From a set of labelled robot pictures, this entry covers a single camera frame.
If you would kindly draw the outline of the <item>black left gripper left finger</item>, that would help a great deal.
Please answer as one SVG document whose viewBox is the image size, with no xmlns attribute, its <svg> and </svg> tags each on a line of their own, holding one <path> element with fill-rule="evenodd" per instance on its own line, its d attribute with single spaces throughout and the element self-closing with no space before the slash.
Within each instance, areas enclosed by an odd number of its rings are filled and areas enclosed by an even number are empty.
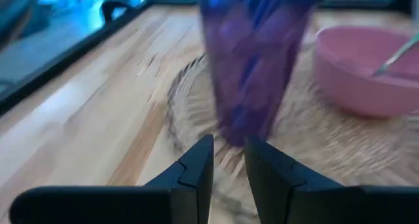
<svg viewBox="0 0 419 224">
<path fill-rule="evenodd" d="M 18 195 L 11 224 L 208 224 L 213 136 L 143 186 L 46 186 Z"/>
</svg>

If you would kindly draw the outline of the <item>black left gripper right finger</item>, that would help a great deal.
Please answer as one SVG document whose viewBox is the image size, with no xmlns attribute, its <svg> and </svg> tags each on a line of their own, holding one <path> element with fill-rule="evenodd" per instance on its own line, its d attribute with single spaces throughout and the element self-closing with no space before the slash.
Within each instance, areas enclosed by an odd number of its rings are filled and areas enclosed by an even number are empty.
<svg viewBox="0 0 419 224">
<path fill-rule="evenodd" d="M 419 224 L 419 187 L 343 186 L 255 136 L 244 153 L 261 224 Z"/>
</svg>

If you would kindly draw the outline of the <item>pink plastic bowl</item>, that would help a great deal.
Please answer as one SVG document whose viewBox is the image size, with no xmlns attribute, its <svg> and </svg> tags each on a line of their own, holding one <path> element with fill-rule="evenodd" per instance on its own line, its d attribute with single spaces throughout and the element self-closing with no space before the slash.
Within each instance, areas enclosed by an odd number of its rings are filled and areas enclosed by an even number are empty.
<svg viewBox="0 0 419 224">
<path fill-rule="evenodd" d="M 419 111 L 419 42 L 389 70 L 373 76 L 414 35 L 378 26 L 340 25 L 316 33 L 314 72 L 333 104 L 358 115 Z"/>
</svg>

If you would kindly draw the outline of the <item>purple patterned plastic cup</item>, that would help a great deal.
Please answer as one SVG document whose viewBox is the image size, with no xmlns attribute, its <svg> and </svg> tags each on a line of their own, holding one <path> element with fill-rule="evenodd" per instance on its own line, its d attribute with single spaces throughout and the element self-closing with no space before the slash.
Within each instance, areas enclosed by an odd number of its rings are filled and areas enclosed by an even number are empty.
<svg viewBox="0 0 419 224">
<path fill-rule="evenodd" d="M 267 139 L 319 0 L 199 0 L 220 135 Z"/>
</svg>

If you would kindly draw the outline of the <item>spoon with iridescent handle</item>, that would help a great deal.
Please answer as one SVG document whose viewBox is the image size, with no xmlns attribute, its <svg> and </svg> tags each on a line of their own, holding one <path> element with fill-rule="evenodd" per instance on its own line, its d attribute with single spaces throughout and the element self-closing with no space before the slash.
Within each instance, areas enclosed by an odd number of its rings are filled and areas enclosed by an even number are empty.
<svg viewBox="0 0 419 224">
<path fill-rule="evenodd" d="M 377 77 L 385 74 L 392 64 L 394 64 L 402 55 L 407 53 L 416 43 L 419 42 L 419 33 L 411 37 L 405 44 L 403 44 L 382 66 L 373 73 Z"/>
</svg>

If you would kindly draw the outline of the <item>round woven straw placemat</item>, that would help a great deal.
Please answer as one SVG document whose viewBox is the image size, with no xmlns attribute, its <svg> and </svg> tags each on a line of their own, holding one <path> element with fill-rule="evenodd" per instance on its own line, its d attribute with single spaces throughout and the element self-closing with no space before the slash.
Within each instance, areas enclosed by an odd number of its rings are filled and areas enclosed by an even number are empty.
<svg viewBox="0 0 419 224">
<path fill-rule="evenodd" d="M 314 80 L 313 47 L 305 44 L 295 66 L 269 143 L 344 185 L 419 186 L 419 112 L 367 119 L 327 103 Z M 215 172 L 212 203 L 238 224 L 259 224 L 243 151 L 217 127 L 210 69 L 204 56 L 187 64 L 167 94 L 166 124 L 184 153 L 212 134 Z"/>
</svg>

